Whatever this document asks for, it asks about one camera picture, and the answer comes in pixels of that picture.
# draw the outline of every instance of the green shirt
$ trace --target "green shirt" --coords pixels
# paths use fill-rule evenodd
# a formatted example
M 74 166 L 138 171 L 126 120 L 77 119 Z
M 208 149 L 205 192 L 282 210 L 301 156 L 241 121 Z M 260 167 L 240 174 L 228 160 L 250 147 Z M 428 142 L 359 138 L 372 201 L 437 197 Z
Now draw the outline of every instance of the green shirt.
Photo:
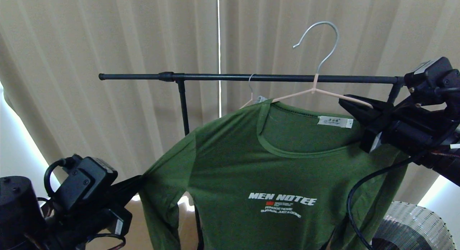
M 177 202 L 185 191 L 200 212 L 207 250 L 318 250 L 331 236 L 331 250 L 365 249 L 349 225 L 347 195 L 358 180 L 397 161 L 399 151 L 383 145 L 367 154 L 358 122 L 318 125 L 320 115 L 267 100 L 178 142 L 144 174 L 140 196 L 154 249 L 180 249 Z M 355 193 L 353 214 L 369 240 L 405 171 Z

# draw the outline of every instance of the black metal rod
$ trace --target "black metal rod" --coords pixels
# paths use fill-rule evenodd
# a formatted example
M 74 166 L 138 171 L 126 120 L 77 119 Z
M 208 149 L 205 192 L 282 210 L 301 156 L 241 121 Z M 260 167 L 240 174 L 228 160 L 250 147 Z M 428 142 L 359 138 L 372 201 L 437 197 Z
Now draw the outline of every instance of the black metal rod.
M 189 114 L 187 113 L 187 99 L 185 97 L 184 81 L 176 81 L 179 88 L 180 107 L 182 109 L 182 121 L 184 122 L 184 133 L 187 136 L 190 133 Z
M 391 88 L 390 94 L 388 95 L 388 103 L 394 104 L 396 101 L 396 97 L 398 97 L 399 91 L 401 91 L 401 88 L 403 85 L 400 84 L 394 84 L 393 87 Z
M 186 74 L 163 72 L 158 74 L 99 74 L 100 80 L 161 80 L 161 81 L 248 81 L 250 74 Z M 272 82 L 312 82 L 314 75 L 264 75 L 255 74 L 251 81 Z M 397 76 L 347 76 L 347 75 L 320 75 L 321 83 L 369 83 L 369 84 L 403 84 L 404 78 Z

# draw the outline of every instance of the beige curtain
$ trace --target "beige curtain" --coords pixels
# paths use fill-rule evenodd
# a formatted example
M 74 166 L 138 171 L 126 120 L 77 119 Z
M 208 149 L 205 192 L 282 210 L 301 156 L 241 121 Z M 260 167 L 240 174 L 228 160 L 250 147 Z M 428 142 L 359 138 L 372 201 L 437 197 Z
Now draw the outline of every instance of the beige curtain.
M 0 49 L 7 96 L 48 163 L 96 156 L 122 180 L 184 137 L 178 88 L 98 74 L 217 73 L 217 0 L 0 0 Z M 186 91 L 191 130 L 218 117 L 217 81 Z
M 320 74 L 403 76 L 425 60 L 446 56 L 460 67 L 459 0 L 220 0 L 222 73 L 315 74 L 332 49 Z M 308 83 L 251 82 L 255 96 L 274 98 L 308 89 Z M 339 94 L 386 100 L 390 85 L 319 84 Z M 250 99 L 247 82 L 223 82 L 223 112 Z M 403 88 L 397 102 L 408 95 Z M 298 96 L 286 104 L 322 112 L 343 113 L 338 100 L 323 95 Z M 436 179 L 426 168 L 410 166 L 397 200 L 417 204 Z

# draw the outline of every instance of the white lettering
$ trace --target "white lettering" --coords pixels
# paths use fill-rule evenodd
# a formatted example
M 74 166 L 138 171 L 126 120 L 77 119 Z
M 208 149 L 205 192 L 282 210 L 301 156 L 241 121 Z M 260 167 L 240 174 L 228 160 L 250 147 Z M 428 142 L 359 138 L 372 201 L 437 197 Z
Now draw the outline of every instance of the white lettering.
M 253 193 L 253 192 L 252 192 L 252 193 L 249 195 L 249 198 L 248 198 L 248 199 L 257 199 L 257 198 L 258 198 L 258 193 Z
M 284 198 L 286 198 L 286 195 L 284 195 L 284 194 L 278 194 L 278 196 L 276 197 L 276 200 L 277 200 L 277 201 L 284 201 Z
M 303 198 L 300 203 L 301 204 L 305 204 L 305 205 L 308 205 L 308 201 L 310 201 L 310 198 Z
M 317 199 L 310 199 L 308 205 L 310 205 L 310 206 L 315 205 L 316 200 L 317 200 Z
M 286 198 L 284 198 L 285 201 L 292 201 L 294 199 L 294 195 L 287 195 Z

